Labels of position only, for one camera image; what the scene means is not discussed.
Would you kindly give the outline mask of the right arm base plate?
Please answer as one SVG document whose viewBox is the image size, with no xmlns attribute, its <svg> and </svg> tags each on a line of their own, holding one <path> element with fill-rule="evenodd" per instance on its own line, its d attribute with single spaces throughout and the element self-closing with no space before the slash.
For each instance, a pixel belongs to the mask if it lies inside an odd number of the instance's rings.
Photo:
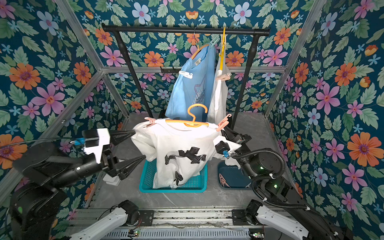
<svg viewBox="0 0 384 240">
<path fill-rule="evenodd" d="M 246 210 L 232 210 L 227 216 L 234 226 L 263 226 L 255 214 L 248 213 Z"/>
</svg>

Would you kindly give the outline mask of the mint green clothespin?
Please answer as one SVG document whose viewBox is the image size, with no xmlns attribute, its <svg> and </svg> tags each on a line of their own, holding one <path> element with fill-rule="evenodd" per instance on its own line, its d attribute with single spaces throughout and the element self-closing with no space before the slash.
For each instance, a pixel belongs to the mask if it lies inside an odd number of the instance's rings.
<svg viewBox="0 0 384 240">
<path fill-rule="evenodd" d="M 219 35 L 214 36 L 214 37 L 212 38 L 212 40 L 209 42 L 209 44 L 212 45 L 212 46 L 214 46 L 215 44 L 217 44 L 217 42 L 218 42 L 220 39 L 221 39 L 221 38 L 220 38 Z"/>
</svg>

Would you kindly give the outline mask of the yellow plastic hanger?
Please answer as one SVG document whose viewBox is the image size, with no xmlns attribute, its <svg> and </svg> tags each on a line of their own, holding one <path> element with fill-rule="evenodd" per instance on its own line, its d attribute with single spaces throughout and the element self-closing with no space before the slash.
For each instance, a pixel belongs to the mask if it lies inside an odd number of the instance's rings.
<svg viewBox="0 0 384 240">
<path fill-rule="evenodd" d="M 227 45 L 227 40 L 226 40 L 226 27 L 223 28 L 223 34 L 222 34 L 222 42 L 221 42 L 221 51 L 219 54 L 220 61 L 219 61 L 219 70 L 223 71 L 224 68 L 224 62 L 225 62 L 225 54 L 226 54 L 226 45 Z"/>
</svg>

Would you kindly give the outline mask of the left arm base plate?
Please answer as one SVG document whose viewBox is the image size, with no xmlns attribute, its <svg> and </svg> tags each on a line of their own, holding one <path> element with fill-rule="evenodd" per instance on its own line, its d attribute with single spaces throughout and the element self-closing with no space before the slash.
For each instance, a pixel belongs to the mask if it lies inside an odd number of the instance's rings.
<svg viewBox="0 0 384 240">
<path fill-rule="evenodd" d="M 152 226 L 154 220 L 155 211 L 153 210 L 139 210 L 130 215 L 127 219 L 126 224 L 128 226 L 138 227 L 149 227 Z"/>
</svg>

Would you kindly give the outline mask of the light blue garment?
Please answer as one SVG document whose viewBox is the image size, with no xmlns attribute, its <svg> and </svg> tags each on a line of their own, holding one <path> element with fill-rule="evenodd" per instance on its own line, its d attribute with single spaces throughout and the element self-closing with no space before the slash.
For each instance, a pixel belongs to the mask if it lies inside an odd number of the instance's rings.
<svg viewBox="0 0 384 240">
<path fill-rule="evenodd" d="M 191 121 L 188 108 L 203 104 L 209 108 L 215 80 L 216 49 L 209 45 L 196 57 L 188 59 L 181 68 L 193 74 L 192 79 L 179 75 L 170 97 L 165 116 L 170 119 Z"/>
</svg>

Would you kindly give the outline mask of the tan orange plastic hanger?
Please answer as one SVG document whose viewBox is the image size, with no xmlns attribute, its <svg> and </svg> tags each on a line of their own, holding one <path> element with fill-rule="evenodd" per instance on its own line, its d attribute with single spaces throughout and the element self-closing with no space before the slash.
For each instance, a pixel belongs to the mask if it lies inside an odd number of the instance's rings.
<svg viewBox="0 0 384 240">
<path fill-rule="evenodd" d="M 208 47 L 210 44 L 205 44 L 203 45 L 201 48 L 199 47 L 199 45 L 197 45 L 197 50 L 192 54 L 192 56 L 190 57 L 190 59 L 194 59 L 196 57 L 196 55 L 204 48 Z"/>
</svg>

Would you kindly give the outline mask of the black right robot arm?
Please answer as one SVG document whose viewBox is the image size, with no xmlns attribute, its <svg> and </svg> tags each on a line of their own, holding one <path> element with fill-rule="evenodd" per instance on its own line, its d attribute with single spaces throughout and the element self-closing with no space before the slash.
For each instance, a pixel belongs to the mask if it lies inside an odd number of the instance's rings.
<svg viewBox="0 0 384 240">
<path fill-rule="evenodd" d="M 244 211 L 241 221 L 270 226 L 295 240 L 352 240 L 349 228 L 338 227 L 321 215 L 286 180 L 286 161 L 278 152 L 263 148 L 251 151 L 251 139 L 229 127 L 221 130 L 223 140 L 216 145 L 218 154 L 235 159 L 252 181 L 257 197 Z"/>
</svg>

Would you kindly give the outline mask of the white t-shirt black print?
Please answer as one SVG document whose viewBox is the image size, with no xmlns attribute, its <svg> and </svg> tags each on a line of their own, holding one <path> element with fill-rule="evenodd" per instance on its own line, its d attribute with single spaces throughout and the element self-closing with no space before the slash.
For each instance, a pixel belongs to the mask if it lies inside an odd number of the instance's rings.
<svg viewBox="0 0 384 240">
<path fill-rule="evenodd" d="M 223 71 L 219 70 L 219 61 L 216 68 L 214 88 L 211 97 L 211 103 L 208 111 L 207 121 L 218 125 L 220 121 L 227 115 L 227 97 L 228 97 L 228 86 L 227 81 L 217 81 L 216 77 L 222 74 L 231 74 L 228 67 L 224 64 Z"/>
</svg>

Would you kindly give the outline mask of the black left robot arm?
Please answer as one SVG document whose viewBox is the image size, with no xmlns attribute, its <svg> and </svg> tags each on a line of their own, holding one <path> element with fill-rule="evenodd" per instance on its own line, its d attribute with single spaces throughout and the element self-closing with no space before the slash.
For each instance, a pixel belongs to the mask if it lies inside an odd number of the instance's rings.
<svg viewBox="0 0 384 240">
<path fill-rule="evenodd" d="M 146 159 L 142 155 L 119 160 L 111 150 L 132 137 L 135 131 L 92 129 L 82 132 L 84 155 L 72 158 L 54 143 L 39 143 L 14 162 L 14 169 L 30 181 L 12 194 L 9 215 L 14 240 L 48 240 L 52 225 L 67 198 L 64 188 L 78 181 L 105 172 L 111 177 L 126 179 Z"/>
</svg>

